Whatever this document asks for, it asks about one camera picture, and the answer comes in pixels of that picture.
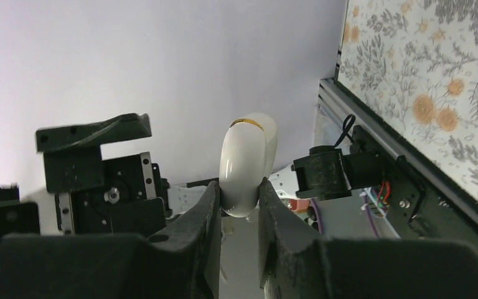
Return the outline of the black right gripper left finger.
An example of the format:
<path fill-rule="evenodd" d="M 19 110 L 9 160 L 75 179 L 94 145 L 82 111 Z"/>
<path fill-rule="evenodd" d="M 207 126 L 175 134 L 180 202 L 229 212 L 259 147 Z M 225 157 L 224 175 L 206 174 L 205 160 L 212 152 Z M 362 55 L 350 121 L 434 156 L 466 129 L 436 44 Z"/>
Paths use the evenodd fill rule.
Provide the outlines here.
<path fill-rule="evenodd" d="M 220 188 L 150 237 L 9 235 L 0 298 L 217 298 Z"/>

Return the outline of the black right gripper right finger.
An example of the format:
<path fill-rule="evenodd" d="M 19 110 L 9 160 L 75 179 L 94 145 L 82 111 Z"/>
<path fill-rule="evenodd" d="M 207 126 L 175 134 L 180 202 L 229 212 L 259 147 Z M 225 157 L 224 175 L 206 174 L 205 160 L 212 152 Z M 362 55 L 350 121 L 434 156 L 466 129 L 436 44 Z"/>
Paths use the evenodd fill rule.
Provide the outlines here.
<path fill-rule="evenodd" d="M 266 298 L 478 298 L 478 252 L 447 240 L 329 239 L 259 186 Z"/>

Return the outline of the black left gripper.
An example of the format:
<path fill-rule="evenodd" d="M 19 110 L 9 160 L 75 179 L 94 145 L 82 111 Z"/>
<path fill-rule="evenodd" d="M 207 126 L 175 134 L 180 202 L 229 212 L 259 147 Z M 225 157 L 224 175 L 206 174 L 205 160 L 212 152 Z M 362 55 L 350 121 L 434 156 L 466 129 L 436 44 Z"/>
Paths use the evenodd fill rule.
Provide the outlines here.
<path fill-rule="evenodd" d="M 89 124 L 41 128 L 45 182 L 65 235 L 135 233 L 166 227 L 171 209 L 158 164 L 148 152 L 103 159 L 100 146 L 152 137 L 148 114 L 127 113 Z"/>

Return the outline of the white oval earbud charging case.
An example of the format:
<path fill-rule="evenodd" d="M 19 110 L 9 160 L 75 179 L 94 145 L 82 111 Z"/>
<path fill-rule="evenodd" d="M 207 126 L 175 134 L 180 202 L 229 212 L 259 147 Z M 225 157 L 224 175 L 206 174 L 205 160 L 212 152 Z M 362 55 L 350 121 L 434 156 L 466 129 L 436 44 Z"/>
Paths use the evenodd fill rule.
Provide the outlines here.
<path fill-rule="evenodd" d="M 271 116 L 254 112 L 232 122 L 223 140 L 218 177 L 221 207 L 228 216 L 246 217 L 256 207 L 277 147 L 278 126 Z"/>

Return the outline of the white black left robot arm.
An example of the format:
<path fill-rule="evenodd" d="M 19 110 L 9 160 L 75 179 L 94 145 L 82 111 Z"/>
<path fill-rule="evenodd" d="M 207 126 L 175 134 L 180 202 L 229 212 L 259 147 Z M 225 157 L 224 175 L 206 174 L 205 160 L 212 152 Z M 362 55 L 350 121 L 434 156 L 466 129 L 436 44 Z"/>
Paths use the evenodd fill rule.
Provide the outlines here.
<path fill-rule="evenodd" d="M 204 183 L 168 185 L 148 152 L 102 157 L 105 144 L 151 135 L 149 117 L 137 113 L 36 131 L 46 190 L 61 233 L 134 233 L 163 240 L 167 220 L 198 203 Z M 377 154 L 343 154 L 338 144 L 313 147 L 307 156 L 273 172 L 277 144 L 277 126 L 267 114 L 251 113 L 230 125 L 217 178 L 223 192 L 222 212 L 248 216 L 258 205 L 259 185 L 265 178 L 278 199 L 304 201 L 348 197 L 354 189 L 376 186 L 383 177 Z M 16 185 L 0 186 L 0 239 L 8 234 L 39 234 L 41 220 L 36 200 L 21 200 Z"/>

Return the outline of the floral patterned table mat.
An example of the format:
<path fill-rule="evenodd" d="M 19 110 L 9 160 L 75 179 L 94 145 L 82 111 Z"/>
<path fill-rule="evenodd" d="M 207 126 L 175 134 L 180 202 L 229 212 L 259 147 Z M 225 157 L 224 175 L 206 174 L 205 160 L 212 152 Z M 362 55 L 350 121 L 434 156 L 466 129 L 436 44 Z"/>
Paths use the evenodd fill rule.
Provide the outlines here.
<path fill-rule="evenodd" d="M 478 1 L 349 1 L 337 80 L 478 201 Z"/>

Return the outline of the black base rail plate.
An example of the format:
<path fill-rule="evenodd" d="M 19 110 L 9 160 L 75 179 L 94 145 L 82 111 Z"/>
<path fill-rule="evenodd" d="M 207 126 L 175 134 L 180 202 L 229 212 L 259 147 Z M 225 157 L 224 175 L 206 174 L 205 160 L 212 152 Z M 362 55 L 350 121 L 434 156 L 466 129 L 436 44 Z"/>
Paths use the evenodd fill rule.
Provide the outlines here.
<path fill-rule="evenodd" d="M 333 80 L 321 80 L 319 104 L 338 124 L 355 115 L 351 153 L 383 160 L 383 180 L 391 186 L 385 216 L 397 236 L 462 240 L 478 249 L 478 202 L 473 197 Z"/>

